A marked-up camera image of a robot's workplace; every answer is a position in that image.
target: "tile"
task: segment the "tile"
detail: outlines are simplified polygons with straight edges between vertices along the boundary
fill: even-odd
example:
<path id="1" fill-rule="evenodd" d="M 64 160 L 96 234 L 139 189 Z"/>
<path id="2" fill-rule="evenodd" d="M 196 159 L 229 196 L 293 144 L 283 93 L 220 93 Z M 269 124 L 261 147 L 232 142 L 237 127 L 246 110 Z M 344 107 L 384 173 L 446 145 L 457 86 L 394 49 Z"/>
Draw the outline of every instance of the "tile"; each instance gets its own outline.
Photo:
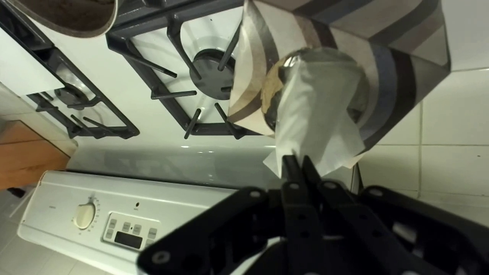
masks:
<path id="1" fill-rule="evenodd" d="M 47 249 L 15 237 L 14 241 L 3 248 L 0 254 L 0 266 L 11 273 L 34 275 L 40 269 L 40 263 L 47 258 Z"/>
<path id="2" fill-rule="evenodd" d="M 11 273 L 0 267 L 0 275 L 11 275 Z"/>
<path id="3" fill-rule="evenodd" d="M 417 197 L 419 148 L 377 145 L 359 162 L 364 185 L 381 185 Z"/>
<path id="4" fill-rule="evenodd" d="M 0 83 L 0 118 L 8 115 L 34 113 L 35 108 Z"/>
<path id="5" fill-rule="evenodd" d="M 420 200 L 455 215 L 489 226 L 489 197 L 423 193 Z"/>
<path id="6" fill-rule="evenodd" d="M 49 251 L 49 257 L 43 263 L 38 263 L 40 266 L 35 275 L 69 275 L 76 263 L 73 258 Z"/>
<path id="7" fill-rule="evenodd" d="M 15 238 L 15 226 L 8 220 L 0 220 L 0 254 L 8 248 Z"/>
<path id="8" fill-rule="evenodd" d="M 442 0 L 452 70 L 489 67 L 487 0 Z"/>
<path id="9" fill-rule="evenodd" d="M 384 136 L 381 145 L 417 145 L 420 139 L 420 105 L 414 107 Z"/>
<path id="10" fill-rule="evenodd" d="M 489 147 L 423 147 L 422 193 L 489 196 Z"/>
<path id="11" fill-rule="evenodd" d="M 423 101 L 423 144 L 489 145 L 489 70 L 455 72 Z"/>
<path id="12" fill-rule="evenodd" d="M 69 156 L 72 156 L 76 150 L 76 142 L 70 139 L 61 127 L 55 125 L 40 113 L 11 115 L 11 116 L 5 116 L 3 119 L 23 121 L 34 131 L 41 134 L 44 139 L 52 142 L 55 147 L 58 147 L 61 151 L 64 151 Z"/>
<path id="13" fill-rule="evenodd" d="M 72 272 L 69 275 L 108 275 L 104 270 L 99 270 L 93 266 L 84 264 L 84 263 L 76 263 L 75 267 L 72 269 Z"/>

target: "kitchen towel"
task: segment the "kitchen towel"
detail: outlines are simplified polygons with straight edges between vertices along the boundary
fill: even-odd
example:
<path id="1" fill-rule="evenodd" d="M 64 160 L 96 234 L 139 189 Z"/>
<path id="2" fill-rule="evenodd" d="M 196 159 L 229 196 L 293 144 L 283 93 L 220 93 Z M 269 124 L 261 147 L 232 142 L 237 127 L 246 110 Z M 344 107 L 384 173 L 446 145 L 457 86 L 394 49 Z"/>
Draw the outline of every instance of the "kitchen towel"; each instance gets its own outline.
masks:
<path id="1" fill-rule="evenodd" d="M 300 160 L 309 156 L 325 176 L 355 159 L 365 147 L 348 104 L 368 89 L 362 67 L 322 47 L 300 50 L 286 58 L 280 70 L 270 70 L 263 89 L 263 93 L 274 93 L 270 98 L 280 98 L 274 127 L 277 147 L 264 163 L 281 177 L 283 156 L 295 154 Z M 283 83 L 283 87 L 277 90 L 269 83 Z"/>
<path id="2" fill-rule="evenodd" d="M 368 89 L 351 99 L 348 112 L 367 150 L 451 67 L 440 0 L 246 0 L 231 122 L 275 134 L 266 121 L 263 84 L 274 64 L 303 47 L 336 49 L 364 69 Z"/>

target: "stovetop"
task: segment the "stovetop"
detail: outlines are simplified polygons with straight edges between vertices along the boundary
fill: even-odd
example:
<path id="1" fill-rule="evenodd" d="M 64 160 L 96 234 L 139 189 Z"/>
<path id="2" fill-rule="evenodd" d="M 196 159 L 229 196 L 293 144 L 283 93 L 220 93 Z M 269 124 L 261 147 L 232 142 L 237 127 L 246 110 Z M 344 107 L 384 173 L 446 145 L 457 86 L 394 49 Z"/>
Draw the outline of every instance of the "stovetop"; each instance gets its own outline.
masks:
<path id="1" fill-rule="evenodd" d="M 32 90 L 21 98 L 64 128 L 69 138 L 128 139 L 139 134 L 138 127 L 28 17 L 6 2 L 0 2 L 0 28 L 60 83 L 55 90 Z"/>
<path id="2" fill-rule="evenodd" d="M 226 8 L 185 21 L 180 37 L 186 55 L 193 60 L 203 49 L 226 52 L 240 24 L 240 14 L 240 6 Z M 130 139 L 75 138 L 78 150 L 69 163 L 70 170 L 228 186 L 278 183 L 277 176 L 263 165 L 274 150 L 274 139 L 248 133 L 235 139 L 214 107 L 219 102 L 226 113 L 228 101 L 211 98 L 196 87 L 188 66 L 168 41 L 165 26 L 151 24 L 154 29 L 133 35 L 130 41 L 125 38 L 124 46 L 133 46 L 138 52 L 131 53 L 176 72 L 177 78 L 112 50 L 110 35 L 107 40 L 79 40 L 37 26 L 141 131 Z M 196 90 L 197 95 L 151 99 L 160 90 L 160 83 L 167 84 L 168 93 Z M 182 124 L 168 105 L 179 105 L 179 112 L 185 113 Z M 202 110 L 199 127 L 185 139 L 185 125 L 197 108 Z M 202 125 L 217 134 L 202 133 Z"/>
<path id="3" fill-rule="evenodd" d="M 153 14 L 122 6 L 122 20 L 107 34 L 108 47 L 131 64 L 185 139 L 254 134 L 226 116 L 241 6 L 241 0 L 165 2 Z"/>

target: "burner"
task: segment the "burner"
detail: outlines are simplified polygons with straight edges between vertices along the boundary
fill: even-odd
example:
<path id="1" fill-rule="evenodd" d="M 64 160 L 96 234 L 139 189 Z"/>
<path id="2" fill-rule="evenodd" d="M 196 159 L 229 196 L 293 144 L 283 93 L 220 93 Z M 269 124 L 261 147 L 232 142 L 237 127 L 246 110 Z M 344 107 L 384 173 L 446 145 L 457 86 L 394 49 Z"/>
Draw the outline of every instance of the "burner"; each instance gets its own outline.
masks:
<path id="1" fill-rule="evenodd" d="M 186 21 L 200 20 L 199 26 L 208 24 L 209 29 L 200 29 L 197 24 L 189 24 L 186 28 L 197 28 L 200 32 L 209 32 L 220 29 L 220 24 L 229 21 L 228 18 L 214 17 L 222 12 L 232 12 L 231 21 L 237 21 L 240 18 L 243 9 L 243 0 L 206 0 L 206 2 L 185 2 L 177 9 L 173 11 L 157 11 L 151 15 L 142 15 L 139 18 L 125 21 L 122 24 L 116 24 L 112 31 L 105 35 L 108 49 L 121 53 L 130 66 L 136 70 L 141 79 L 148 86 L 151 90 L 151 99 L 160 101 L 160 104 L 170 112 L 170 115 L 176 119 L 176 122 L 185 131 L 185 139 L 197 134 L 197 136 L 234 136 L 240 139 L 246 134 L 255 134 L 249 130 L 240 128 L 234 125 L 229 119 L 226 112 L 219 102 L 214 102 L 214 108 L 220 116 L 222 122 L 205 122 L 202 119 L 203 110 L 212 112 L 206 107 L 197 107 L 197 110 L 191 115 L 183 110 L 183 102 L 188 105 L 189 99 L 186 96 L 202 96 L 209 98 L 212 101 L 226 101 L 231 98 L 231 90 L 234 86 L 234 64 L 235 60 L 232 58 L 232 52 L 238 44 L 240 38 L 240 28 L 241 23 L 237 26 L 235 32 L 232 34 L 229 44 L 225 50 L 219 50 L 222 46 L 215 46 L 217 43 L 206 43 L 211 37 L 197 35 L 203 38 L 202 41 L 206 44 L 200 47 L 197 55 L 191 60 L 186 53 L 188 49 L 182 41 L 182 26 Z M 173 67 L 162 67 L 156 63 L 156 57 L 153 60 L 147 60 L 136 44 L 133 38 L 147 32 L 153 32 L 157 29 L 165 28 L 167 38 L 174 50 L 179 53 L 180 60 L 189 70 L 189 79 L 185 78 L 186 73 L 180 72 L 185 81 L 191 81 L 196 86 L 196 90 L 170 90 L 162 78 L 156 73 L 165 75 L 165 78 L 179 79 L 179 73 L 173 72 Z"/>
<path id="2" fill-rule="evenodd" d="M 225 52 L 217 49 L 200 50 L 194 58 L 199 75 L 194 72 L 189 73 L 202 93 L 219 101 L 229 99 L 234 83 L 234 58 L 229 58 L 226 64 L 220 66 L 225 55 Z"/>
<path id="3" fill-rule="evenodd" d="M 90 105 L 90 99 L 72 84 L 66 84 L 64 89 L 58 89 L 55 93 L 69 108 L 83 110 Z"/>

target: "grout line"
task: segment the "grout line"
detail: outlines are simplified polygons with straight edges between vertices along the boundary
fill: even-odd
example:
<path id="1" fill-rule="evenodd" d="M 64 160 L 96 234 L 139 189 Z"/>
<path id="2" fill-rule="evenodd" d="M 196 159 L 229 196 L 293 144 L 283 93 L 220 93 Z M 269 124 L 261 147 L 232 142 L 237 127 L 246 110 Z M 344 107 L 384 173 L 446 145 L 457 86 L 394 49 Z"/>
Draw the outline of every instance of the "grout line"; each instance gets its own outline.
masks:
<path id="1" fill-rule="evenodd" d="M 452 70 L 451 73 L 454 72 L 475 72 L 475 70 L 487 70 L 489 67 L 471 67 L 471 69 L 457 69 L 457 70 Z"/>
<path id="2" fill-rule="evenodd" d="M 416 147 L 417 144 L 377 144 L 374 147 Z M 419 144 L 422 147 L 489 147 L 489 144 Z"/>
<path id="3" fill-rule="evenodd" d="M 487 197 L 487 193 L 481 193 L 481 194 L 469 194 L 469 193 L 457 193 L 457 191 L 437 191 L 437 189 L 428 189 L 426 191 L 428 196 L 458 196 L 458 197 Z"/>
<path id="4" fill-rule="evenodd" d="M 489 144 L 423 144 L 423 147 L 489 147 Z"/>
<path id="5" fill-rule="evenodd" d="M 70 270 L 67 272 L 67 275 L 73 273 L 76 264 L 81 263 L 81 261 L 78 261 L 78 260 L 75 260 L 75 261 L 76 261 L 76 263 L 70 267 Z"/>
<path id="6" fill-rule="evenodd" d="M 417 200 L 422 197 L 422 188 L 423 188 L 423 101 L 420 102 L 419 108 L 419 136 L 417 136 Z"/>

